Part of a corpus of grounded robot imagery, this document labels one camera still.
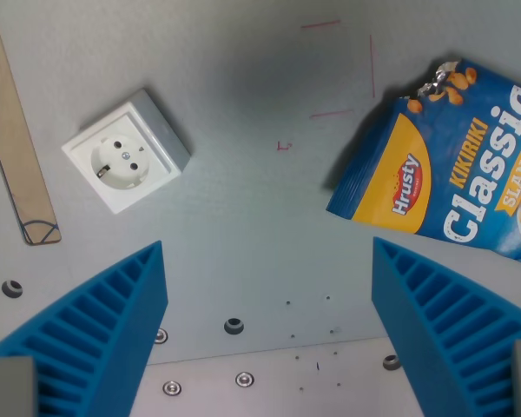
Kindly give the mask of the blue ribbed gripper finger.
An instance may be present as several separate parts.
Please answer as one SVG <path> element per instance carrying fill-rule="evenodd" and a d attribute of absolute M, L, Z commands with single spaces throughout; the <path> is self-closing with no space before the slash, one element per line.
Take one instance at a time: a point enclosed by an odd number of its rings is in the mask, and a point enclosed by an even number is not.
<path fill-rule="evenodd" d="M 512 416 L 521 308 L 411 250 L 373 240 L 372 302 L 426 416 Z"/>
<path fill-rule="evenodd" d="M 154 242 L 2 339 L 0 358 L 33 360 L 40 416 L 128 416 L 167 306 Z"/>

